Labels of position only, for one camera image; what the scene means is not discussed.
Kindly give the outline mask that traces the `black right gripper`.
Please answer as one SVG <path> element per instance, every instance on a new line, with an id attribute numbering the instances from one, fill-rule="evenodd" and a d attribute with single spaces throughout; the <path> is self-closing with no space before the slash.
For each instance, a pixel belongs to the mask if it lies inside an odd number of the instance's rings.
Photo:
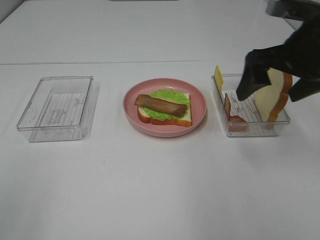
<path id="1" fill-rule="evenodd" d="M 300 77 L 289 90 L 297 102 L 320 92 L 320 16 L 305 21 L 281 45 L 250 51 L 236 89 L 239 101 L 271 85 L 268 68 Z"/>

